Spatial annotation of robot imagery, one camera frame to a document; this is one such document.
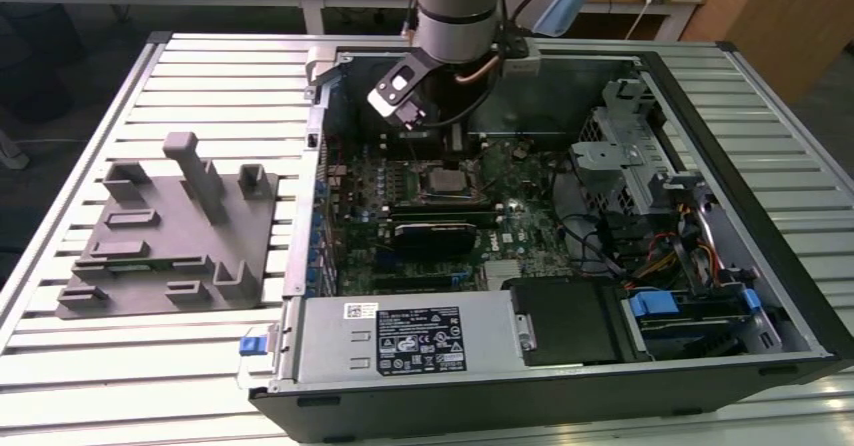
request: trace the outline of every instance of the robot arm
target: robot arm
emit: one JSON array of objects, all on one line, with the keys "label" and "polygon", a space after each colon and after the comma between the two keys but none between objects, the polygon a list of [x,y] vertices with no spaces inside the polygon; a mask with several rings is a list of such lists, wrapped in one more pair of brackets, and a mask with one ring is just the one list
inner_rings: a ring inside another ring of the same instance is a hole
[{"label": "robot arm", "polygon": [[[418,0],[417,49],[393,67],[369,95],[369,102],[390,122],[407,128],[438,127],[465,119],[489,96],[497,74],[487,73],[501,69],[505,59],[502,42],[494,47],[499,16],[506,15],[511,24],[534,33],[561,36],[585,2],[503,1],[507,11],[499,14],[502,0]],[[486,76],[491,76],[490,81],[483,81]],[[467,97],[477,89],[482,91],[462,111],[430,93],[443,90],[445,96]],[[439,109],[441,117],[433,123],[427,122],[430,106]]]}]

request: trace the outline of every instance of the green circuit board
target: green circuit board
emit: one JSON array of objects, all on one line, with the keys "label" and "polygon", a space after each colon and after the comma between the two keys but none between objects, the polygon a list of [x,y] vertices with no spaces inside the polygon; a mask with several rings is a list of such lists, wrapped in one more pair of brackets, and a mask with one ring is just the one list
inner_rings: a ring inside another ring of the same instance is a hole
[{"label": "green circuit board", "polygon": [[[477,185],[467,199],[426,195],[419,177],[438,167],[435,162],[367,158],[351,163],[351,176],[359,179],[353,181],[350,190],[342,185],[337,228],[339,295],[382,294],[375,288],[378,279],[431,276],[454,276],[457,290],[486,290],[482,265],[495,260],[517,260],[523,277],[573,274],[546,191],[554,158],[550,153],[530,149],[523,140],[498,139],[489,142],[475,159],[461,162],[459,170]],[[393,225],[383,216],[383,205],[445,199],[489,204],[495,223],[478,229],[474,249],[465,256],[447,261],[394,261],[389,245]]]}]

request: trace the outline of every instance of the blue latch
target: blue latch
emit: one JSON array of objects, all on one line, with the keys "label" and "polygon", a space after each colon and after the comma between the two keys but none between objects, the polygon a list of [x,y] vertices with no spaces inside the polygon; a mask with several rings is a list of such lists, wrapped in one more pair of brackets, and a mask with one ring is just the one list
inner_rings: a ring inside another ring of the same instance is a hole
[{"label": "blue latch", "polygon": [[745,297],[745,301],[748,302],[748,307],[750,308],[750,312],[758,313],[762,311],[762,301],[760,300],[760,295],[757,291],[749,288],[745,288],[742,291],[742,296]]},{"label": "blue latch", "polygon": [[246,336],[240,338],[240,356],[263,356],[267,354],[267,336]]},{"label": "blue latch", "polygon": [[651,314],[676,314],[680,306],[667,291],[641,291],[629,300],[631,312],[637,318]]}]

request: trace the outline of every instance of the slotted aluminum surface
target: slotted aluminum surface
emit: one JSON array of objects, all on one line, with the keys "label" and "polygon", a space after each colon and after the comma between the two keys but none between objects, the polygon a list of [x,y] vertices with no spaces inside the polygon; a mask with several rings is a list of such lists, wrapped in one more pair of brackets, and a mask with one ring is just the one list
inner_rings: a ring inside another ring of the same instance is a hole
[{"label": "slotted aluminum surface", "polygon": [[[150,45],[36,234],[0,306],[0,444],[294,444],[240,389],[266,359],[240,364],[238,338],[279,318],[294,220],[303,97],[313,45],[401,46],[394,38],[176,34]],[[854,326],[854,195],[838,166],[736,56],[708,44],[543,41],[550,49],[661,53],[786,239]],[[159,149],[191,130],[220,172],[261,162],[285,176],[270,240],[265,307],[253,311],[62,321],[56,297],[107,191],[110,161],[176,173]],[[684,161],[685,145],[673,136]],[[247,373],[235,379],[238,369]],[[713,414],[530,428],[382,444],[853,444],[854,377],[770,390]]]}]

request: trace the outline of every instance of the power supply label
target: power supply label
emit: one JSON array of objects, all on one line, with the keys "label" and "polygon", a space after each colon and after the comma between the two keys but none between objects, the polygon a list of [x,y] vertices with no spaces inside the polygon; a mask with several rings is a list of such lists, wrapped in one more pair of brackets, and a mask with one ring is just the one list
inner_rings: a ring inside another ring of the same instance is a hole
[{"label": "power supply label", "polygon": [[377,311],[377,371],[383,376],[466,371],[457,306]]}]

